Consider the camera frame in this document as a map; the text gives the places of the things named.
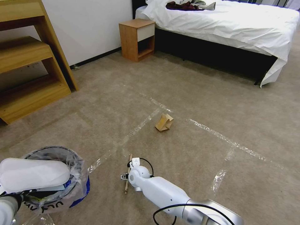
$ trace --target white drawer front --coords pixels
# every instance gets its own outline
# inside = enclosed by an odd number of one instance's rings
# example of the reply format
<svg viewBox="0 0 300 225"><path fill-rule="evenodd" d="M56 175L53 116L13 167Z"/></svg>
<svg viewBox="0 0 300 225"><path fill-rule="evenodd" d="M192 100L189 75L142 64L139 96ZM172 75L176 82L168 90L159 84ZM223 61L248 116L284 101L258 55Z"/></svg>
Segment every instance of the white drawer front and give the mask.
<svg viewBox="0 0 300 225"><path fill-rule="evenodd" d="M150 24L145 27L141 27L137 30L137 41L144 40L148 37L151 37L154 35L155 31L155 24Z"/></svg>

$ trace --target crumpled cardboard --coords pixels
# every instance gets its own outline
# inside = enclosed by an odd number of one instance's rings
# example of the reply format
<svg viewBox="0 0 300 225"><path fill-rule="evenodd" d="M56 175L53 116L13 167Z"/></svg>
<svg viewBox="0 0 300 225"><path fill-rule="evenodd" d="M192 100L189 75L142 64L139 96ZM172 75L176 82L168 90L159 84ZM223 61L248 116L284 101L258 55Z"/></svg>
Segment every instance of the crumpled cardboard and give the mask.
<svg viewBox="0 0 300 225"><path fill-rule="evenodd" d="M160 132L164 130L170 129L172 123L173 123L173 118L169 114L162 114L160 120L156 123L155 127L158 129Z"/></svg>

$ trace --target baseboard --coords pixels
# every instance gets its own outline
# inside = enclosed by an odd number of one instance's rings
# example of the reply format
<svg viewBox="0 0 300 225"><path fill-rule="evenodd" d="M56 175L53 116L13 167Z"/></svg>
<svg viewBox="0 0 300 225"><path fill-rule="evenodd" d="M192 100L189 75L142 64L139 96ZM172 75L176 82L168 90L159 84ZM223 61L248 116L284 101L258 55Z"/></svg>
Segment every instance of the baseboard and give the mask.
<svg viewBox="0 0 300 225"><path fill-rule="evenodd" d="M121 47L116 48L116 49L113 49L113 50L110 50L110 51L105 52L105 53L103 53L103 54L94 56L94 57L89 58L89 59L87 59L87 60L84 60L84 61L82 61L82 62L79 62L79 63L76 63L76 64L74 64L74 65L71 65L71 66L70 66L70 69L74 69L75 67L82 66L82 65L84 65L84 64L93 62L93 61L95 61L95 60L97 60L97 59L103 58L103 57L105 57L105 56L108 56L108 55L113 54L113 53L115 53L115 52L118 52L118 51L120 51L120 50L121 50Z"/></svg>

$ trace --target wooden nightstand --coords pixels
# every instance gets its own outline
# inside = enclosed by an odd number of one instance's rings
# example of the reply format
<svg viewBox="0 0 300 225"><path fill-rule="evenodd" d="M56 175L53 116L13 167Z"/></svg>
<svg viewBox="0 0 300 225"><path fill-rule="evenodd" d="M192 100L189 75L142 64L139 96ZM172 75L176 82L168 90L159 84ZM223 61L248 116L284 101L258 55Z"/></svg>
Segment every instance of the wooden nightstand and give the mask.
<svg viewBox="0 0 300 225"><path fill-rule="evenodd" d="M119 23L122 55L138 62L154 53L155 22L134 19Z"/></svg>

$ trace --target trash bin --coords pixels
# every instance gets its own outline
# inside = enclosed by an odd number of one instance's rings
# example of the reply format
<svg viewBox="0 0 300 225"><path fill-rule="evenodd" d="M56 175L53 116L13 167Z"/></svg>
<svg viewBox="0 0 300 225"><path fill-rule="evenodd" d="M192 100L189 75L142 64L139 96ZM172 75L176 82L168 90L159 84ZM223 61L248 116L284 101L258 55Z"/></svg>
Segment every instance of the trash bin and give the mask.
<svg viewBox="0 0 300 225"><path fill-rule="evenodd" d="M48 146L33 151L25 159L57 160L70 169L70 178L62 191L32 191L24 196L24 204L37 214L66 210L81 202L90 191L88 170L84 160L74 151L62 146Z"/></svg>

